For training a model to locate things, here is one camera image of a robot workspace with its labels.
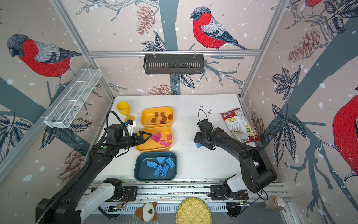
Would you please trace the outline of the long blue lego brick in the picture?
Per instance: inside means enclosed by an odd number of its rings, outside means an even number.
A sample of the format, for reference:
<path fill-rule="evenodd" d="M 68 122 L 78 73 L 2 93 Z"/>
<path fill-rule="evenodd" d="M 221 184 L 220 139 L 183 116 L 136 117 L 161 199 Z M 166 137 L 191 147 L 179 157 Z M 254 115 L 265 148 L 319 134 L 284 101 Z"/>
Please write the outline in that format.
<path fill-rule="evenodd" d="M 152 162 L 152 161 L 148 161 L 146 163 L 147 167 L 150 167 L 150 168 L 157 168 L 158 164 L 156 162 Z"/>

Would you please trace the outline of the blue sloped lego brick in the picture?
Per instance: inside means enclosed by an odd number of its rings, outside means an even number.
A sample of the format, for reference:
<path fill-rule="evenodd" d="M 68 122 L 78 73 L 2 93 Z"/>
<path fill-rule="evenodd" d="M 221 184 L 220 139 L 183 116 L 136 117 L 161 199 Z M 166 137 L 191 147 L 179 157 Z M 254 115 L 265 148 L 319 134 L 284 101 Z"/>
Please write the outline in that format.
<path fill-rule="evenodd" d="M 156 160 L 160 165 L 162 165 L 164 162 L 166 162 L 167 158 L 161 156 L 161 157 L 157 157 Z"/>

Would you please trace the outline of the blue lego brick front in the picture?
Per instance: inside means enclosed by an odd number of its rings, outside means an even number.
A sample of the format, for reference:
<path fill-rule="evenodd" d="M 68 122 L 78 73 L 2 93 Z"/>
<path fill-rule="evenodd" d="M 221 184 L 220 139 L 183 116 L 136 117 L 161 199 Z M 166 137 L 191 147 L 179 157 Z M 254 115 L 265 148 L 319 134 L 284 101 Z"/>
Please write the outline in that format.
<path fill-rule="evenodd" d="M 163 166 L 158 165 L 157 168 L 155 169 L 153 175 L 154 175 L 155 177 L 159 177 L 159 175 L 160 175 L 160 173 L 162 172 L 162 170 L 163 170 Z"/>

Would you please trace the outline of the blue lego brick large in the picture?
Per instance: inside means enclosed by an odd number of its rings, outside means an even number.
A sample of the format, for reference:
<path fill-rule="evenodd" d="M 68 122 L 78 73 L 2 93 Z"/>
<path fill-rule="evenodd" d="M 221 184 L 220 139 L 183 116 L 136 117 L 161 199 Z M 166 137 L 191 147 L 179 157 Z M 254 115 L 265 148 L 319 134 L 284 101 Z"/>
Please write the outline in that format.
<path fill-rule="evenodd" d="M 161 171 L 160 175 L 163 176 L 163 177 L 166 177 L 167 176 L 167 173 L 169 171 L 169 168 L 170 166 L 165 164 L 164 167 L 163 167 L 163 170 Z"/>

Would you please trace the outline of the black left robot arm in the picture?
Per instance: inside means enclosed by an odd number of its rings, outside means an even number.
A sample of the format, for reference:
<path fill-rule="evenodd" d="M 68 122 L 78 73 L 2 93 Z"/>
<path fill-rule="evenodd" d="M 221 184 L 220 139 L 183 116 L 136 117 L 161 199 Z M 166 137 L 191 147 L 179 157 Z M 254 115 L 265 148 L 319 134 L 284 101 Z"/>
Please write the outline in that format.
<path fill-rule="evenodd" d="M 99 142 L 88 153 L 88 158 L 79 172 L 52 198 L 42 199 L 35 209 L 37 224 L 81 224 L 103 202 L 112 198 L 120 189 L 121 181 L 109 179 L 104 189 L 88 196 L 88 202 L 81 202 L 85 191 L 98 174 L 116 157 L 119 150 L 146 143 L 151 134 L 140 131 L 129 135 L 125 125 L 106 127 Z"/>

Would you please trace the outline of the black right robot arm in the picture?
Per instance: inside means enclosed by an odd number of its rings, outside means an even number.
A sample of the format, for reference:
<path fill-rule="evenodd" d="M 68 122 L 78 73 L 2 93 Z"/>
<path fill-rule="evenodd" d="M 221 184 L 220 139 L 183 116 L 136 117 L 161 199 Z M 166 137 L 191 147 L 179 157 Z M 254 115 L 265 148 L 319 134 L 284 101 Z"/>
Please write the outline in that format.
<path fill-rule="evenodd" d="M 210 150 L 220 147 L 238 160 L 248 190 L 258 193 L 277 180 L 277 173 L 263 147 L 241 143 L 223 129 L 215 128 L 207 119 L 199 121 L 197 126 L 200 131 L 196 133 L 194 143 Z"/>

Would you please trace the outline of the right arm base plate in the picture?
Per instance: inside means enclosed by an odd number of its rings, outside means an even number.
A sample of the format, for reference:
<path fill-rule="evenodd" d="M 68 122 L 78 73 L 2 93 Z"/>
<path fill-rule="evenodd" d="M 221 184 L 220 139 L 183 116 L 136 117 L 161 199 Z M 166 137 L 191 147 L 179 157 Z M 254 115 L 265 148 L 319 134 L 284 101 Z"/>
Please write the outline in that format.
<path fill-rule="evenodd" d="M 243 200 L 247 201 L 249 199 L 248 193 L 246 190 L 240 190 L 238 192 L 233 192 L 229 187 L 223 185 L 211 185 L 210 192 L 207 195 L 214 201 L 219 200 Z"/>

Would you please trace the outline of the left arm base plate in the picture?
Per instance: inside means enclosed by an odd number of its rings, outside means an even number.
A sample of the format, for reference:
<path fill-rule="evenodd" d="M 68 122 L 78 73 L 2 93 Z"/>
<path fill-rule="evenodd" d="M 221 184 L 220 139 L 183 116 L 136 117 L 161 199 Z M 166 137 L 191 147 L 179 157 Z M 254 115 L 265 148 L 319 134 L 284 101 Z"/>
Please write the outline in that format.
<path fill-rule="evenodd" d="M 137 198 L 138 187 L 137 186 L 125 186 L 115 188 L 114 195 L 106 200 L 107 202 L 135 202 Z"/>

